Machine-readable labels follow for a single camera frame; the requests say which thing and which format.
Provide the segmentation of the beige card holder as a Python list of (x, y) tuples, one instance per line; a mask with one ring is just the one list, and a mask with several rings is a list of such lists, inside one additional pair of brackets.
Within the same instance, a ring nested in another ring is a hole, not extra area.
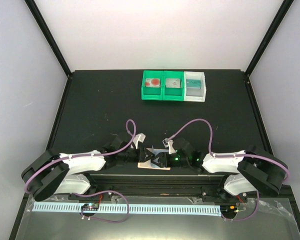
[[(165, 152), (165, 153), (169, 152), (167, 149), (155, 149), (155, 148), (147, 148), (147, 149), (152, 151), (154, 153), (154, 155), (157, 155), (158, 153), (161, 153), (161, 152)], [(149, 164), (149, 163), (144, 163), (144, 162), (139, 162), (137, 164), (137, 167), (141, 168), (141, 169), (153, 169), (153, 170), (163, 170), (163, 171), (169, 171), (171, 169), (170, 167), (158, 167), (152, 163)]]

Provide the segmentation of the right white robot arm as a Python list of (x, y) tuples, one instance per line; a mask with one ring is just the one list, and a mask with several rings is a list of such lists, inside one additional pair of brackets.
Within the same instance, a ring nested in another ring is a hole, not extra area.
[(198, 173), (224, 174), (217, 189), (218, 198), (224, 202), (254, 191), (276, 197), (289, 171), (284, 162), (256, 146), (238, 152), (204, 153), (184, 138), (171, 140), (168, 151), (150, 158), (150, 166), (160, 170), (189, 167)]

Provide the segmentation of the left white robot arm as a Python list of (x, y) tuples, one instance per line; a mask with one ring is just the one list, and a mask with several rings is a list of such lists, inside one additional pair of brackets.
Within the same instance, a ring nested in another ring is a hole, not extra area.
[(46, 150), (22, 173), (24, 191), (41, 202), (55, 194), (79, 194), (93, 199), (98, 188), (86, 173), (111, 168), (117, 163), (143, 164), (154, 158), (154, 151), (139, 144), (145, 135), (118, 135), (103, 147), (82, 153)]

